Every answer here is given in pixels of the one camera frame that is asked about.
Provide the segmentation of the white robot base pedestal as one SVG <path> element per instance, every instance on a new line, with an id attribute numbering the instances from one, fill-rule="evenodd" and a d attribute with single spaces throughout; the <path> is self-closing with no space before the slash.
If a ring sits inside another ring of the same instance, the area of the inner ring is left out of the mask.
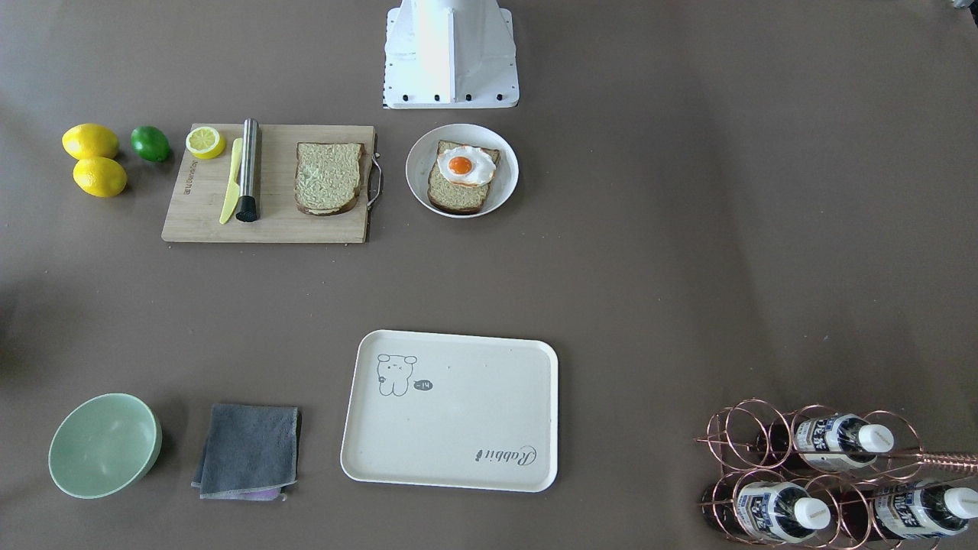
<path id="1" fill-rule="evenodd" d="M 513 15 L 496 1 L 403 1 L 385 21 L 382 107 L 518 105 Z"/>

